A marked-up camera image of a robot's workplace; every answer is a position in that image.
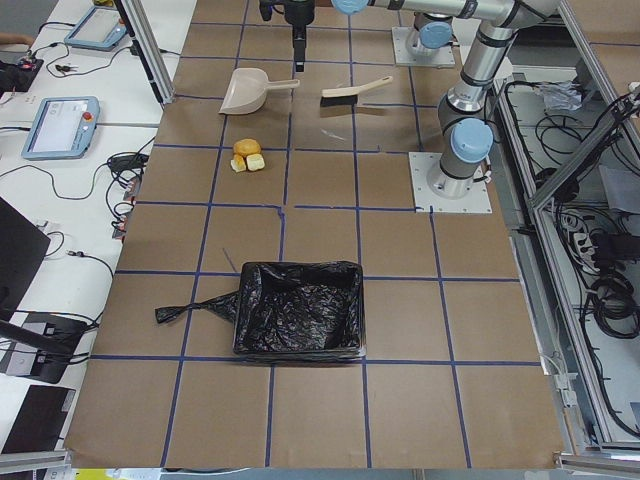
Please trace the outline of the beige plastic dustpan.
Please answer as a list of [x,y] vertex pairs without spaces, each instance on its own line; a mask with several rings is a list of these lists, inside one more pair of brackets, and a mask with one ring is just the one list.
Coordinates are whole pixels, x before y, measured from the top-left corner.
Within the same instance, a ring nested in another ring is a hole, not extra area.
[[267,93],[275,90],[296,89],[298,79],[270,81],[259,68],[237,68],[233,71],[219,113],[245,115],[256,112],[265,103]]

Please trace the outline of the beige hand brush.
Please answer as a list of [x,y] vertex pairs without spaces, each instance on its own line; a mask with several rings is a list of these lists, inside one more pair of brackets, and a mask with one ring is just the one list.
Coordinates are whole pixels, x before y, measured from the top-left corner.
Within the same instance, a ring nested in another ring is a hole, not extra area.
[[393,82],[392,76],[385,76],[380,79],[368,82],[363,85],[323,89],[321,92],[320,106],[333,107],[347,105],[355,105],[361,93],[365,93],[382,86],[389,85]]

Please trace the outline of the round orange bread bun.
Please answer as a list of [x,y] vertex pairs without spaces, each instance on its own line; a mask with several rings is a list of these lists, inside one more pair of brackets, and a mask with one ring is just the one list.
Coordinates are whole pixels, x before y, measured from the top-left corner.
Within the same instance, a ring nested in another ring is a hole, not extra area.
[[234,143],[233,151],[235,154],[246,157],[253,154],[260,154],[262,148],[257,140],[252,138],[244,138]]

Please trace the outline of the orange yellow bread piece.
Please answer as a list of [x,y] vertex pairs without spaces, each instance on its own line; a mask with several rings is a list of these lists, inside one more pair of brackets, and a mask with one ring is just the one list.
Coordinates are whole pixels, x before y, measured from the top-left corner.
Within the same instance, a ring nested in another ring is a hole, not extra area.
[[244,172],[247,170],[247,164],[245,158],[240,154],[234,154],[230,162],[231,168],[234,172]]

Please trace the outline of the bin with black bag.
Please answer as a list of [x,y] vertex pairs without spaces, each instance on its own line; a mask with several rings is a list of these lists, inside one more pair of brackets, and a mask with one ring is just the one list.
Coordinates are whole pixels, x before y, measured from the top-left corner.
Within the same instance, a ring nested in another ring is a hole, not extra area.
[[261,363],[338,362],[366,353],[362,267],[350,261],[248,262],[238,290],[155,310],[165,324],[191,310],[233,325],[233,352]]

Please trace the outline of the far teach pendant tablet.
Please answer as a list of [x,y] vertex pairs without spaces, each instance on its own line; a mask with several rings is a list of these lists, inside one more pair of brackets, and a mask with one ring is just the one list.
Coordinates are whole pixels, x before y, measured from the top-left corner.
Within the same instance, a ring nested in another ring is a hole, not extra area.
[[127,34],[117,9],[92,6],[64,38],[67,46],[110,51]]

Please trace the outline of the teach pendant tablet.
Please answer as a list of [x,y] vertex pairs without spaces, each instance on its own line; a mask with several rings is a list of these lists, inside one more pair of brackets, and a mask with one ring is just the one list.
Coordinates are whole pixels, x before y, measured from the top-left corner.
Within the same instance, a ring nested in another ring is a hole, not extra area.
[[110,51],[127,34],[117,9],[92,6],[64,38],[67,46]]
[[91,144],[99,115],[94,96],[45,98],[21,156],[27,160],[81,158]]

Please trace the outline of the near teach pendant tablet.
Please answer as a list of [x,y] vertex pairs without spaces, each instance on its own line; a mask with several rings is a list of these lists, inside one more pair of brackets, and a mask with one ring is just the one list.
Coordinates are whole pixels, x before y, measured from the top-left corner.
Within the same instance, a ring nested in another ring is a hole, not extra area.
[[21,156],[27,160],[81,158],[91,144],[99,115],[94,96],[45,98]]

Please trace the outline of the black monitor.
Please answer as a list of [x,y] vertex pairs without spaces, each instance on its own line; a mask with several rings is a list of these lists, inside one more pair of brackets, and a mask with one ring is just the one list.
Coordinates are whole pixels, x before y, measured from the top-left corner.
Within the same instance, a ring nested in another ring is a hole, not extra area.
[[1,199],[1,319],[9,321],[38,272],[50,239]]

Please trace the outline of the black monitor stand base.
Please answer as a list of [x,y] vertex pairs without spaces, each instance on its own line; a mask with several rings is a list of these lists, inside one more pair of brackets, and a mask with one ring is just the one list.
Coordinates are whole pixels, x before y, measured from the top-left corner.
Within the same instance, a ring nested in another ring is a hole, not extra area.
[[1,338],[9,345],[1,359],[1,372],[57,384],[88,330],[83,321],[49,313],[29,313],[21,326],[2,320]]

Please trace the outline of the aluminium frame post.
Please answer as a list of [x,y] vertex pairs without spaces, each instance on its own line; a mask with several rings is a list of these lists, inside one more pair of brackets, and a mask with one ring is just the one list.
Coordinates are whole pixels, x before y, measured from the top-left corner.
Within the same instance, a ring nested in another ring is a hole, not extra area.
[[116,9],[138,52],[143,70],[157,102],[161,106],[173,102],[175,88],[165,66],[151,25],[139,0],[115,0]]

